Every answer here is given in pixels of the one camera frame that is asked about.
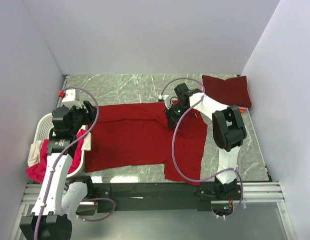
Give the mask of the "red t-shirt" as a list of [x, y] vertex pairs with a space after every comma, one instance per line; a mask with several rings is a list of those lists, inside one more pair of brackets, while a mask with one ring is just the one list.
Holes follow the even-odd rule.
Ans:
[[207, 124], [197, 110], [191, 110], [172, 143], [174, 131], [167, 127], [164, 109], [159, 102], [100, 106], [85, 171], [163, 164], [167, 180], [183, 182], [178, 170], [199, 180]]

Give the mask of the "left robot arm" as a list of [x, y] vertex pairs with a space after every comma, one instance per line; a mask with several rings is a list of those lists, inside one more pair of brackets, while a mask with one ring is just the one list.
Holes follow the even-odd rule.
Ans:
[[99, 116], [98, 106], [85, 100], [83, 104], [64, 104], [52, 111], [53, 127], [49, 133], [45, 176], [30, 215], [23, 216], [19, 227], [27, 240], [68, 240], [72, 221], [80, 202], [94, 197], [89, 177], [74, 179], [65, 190], [67, 174], [73, 162], [82, 126], [94, 127]]

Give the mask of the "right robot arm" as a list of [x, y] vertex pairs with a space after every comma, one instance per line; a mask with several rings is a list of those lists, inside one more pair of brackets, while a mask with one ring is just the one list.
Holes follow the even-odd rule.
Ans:
[[244, 139], [247, 137], [246, 127], [240, 109], [236, 105], [226, 106], [208, 97], [203, 89], [189, 89], [185, 83], [174, 88], [178, 102], [172, 103], [171, 97], [161, 94], [159, 100], [164, 101], [164, 113], [168, 128], [175, 132], [191, 110], [197, 110], [212, 120], [213, 139], [219, 149], [218, 171], [212, 177], [214, 187], [208, 192], [209, 197], [228, 200], [234, 194], [242, 194], [237, 184], [239, 173], [237, 159]]

